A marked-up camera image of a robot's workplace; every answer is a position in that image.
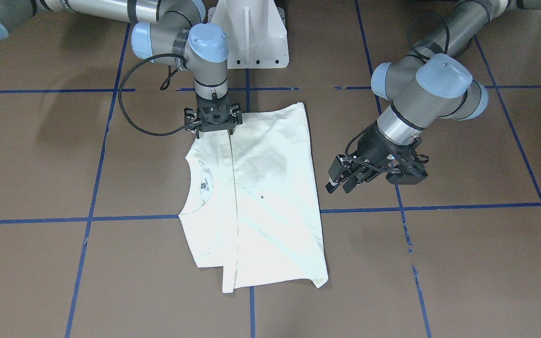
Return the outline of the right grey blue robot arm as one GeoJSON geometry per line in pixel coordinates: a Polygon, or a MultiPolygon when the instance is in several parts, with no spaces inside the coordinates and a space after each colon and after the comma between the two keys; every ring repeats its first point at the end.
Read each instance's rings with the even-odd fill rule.
{"type": "Polygon", "coordinates": [[[45,24],[33,30],[38,37],[47,38],[50,31],[63,33],[58,41],[66,52],[93,52],[100,42],[108,47],[113,29],[125,28],[128,46],[139,62],[119,81],[118,105],[126,121],[142,133],[172,135],[140,128],[125,109],[124,87],[146,62],[167,66],[160,90],[167,90],[179,71],[193,76],[197,105],[184,110],[179,131],[232,134],[242,124],[242,109],[228,93],[227,34],[206,21],[201,0],[0,0],[0,41],[21,31],[27,22],[45,24]]]}

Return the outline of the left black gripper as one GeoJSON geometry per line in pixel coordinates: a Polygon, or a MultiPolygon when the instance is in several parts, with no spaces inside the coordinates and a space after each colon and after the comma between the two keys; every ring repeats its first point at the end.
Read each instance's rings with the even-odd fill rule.
{"type": "Polygon", "coordinates": [[[425,163],[429,162],[429,156],[416,152],[421,143],[422,139],[414,136],[412,143],[399,145],[387,139],[376,123],[367,126],[348,142],[344,154],[333,160],[325,185],[327,193],[333,194],[343,186],[348,194],[383,173],[394,185],[422,182],[428,177],[425,163]]]}

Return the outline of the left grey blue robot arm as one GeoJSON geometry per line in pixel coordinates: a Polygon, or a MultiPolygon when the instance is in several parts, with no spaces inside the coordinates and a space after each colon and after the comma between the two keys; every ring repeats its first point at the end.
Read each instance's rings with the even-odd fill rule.
{"type": "Polygon", "coordinates": [[[413,185],[428,174],[429,157],[416,152],[420,134],[437,118],[464,121],[487,107],[486,88],[456,56],[483,27],[512,8],[541,9],[541,0],[460,0],[441,25],[417,43],[398,62],[378,65],[371,89],[389,106],[378,119],[352,139],[329,168],[325,186],[331,194],[345,192],[385,174],[394,185],[413,185]]]}

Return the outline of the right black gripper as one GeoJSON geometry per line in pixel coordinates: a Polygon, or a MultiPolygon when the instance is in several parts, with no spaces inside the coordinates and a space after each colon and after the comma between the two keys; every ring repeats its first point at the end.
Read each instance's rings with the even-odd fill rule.
{"type": "Polygon", "coordinates": [[[234,129],[243,124],[240,105],[232,104],[228,96],[219,99],[197,96],[197,108],[185,108],[184,114],[186,130],[197,133],[197,139],[201,139],[202,132],[228,131],[232,136],[234,129]]]}

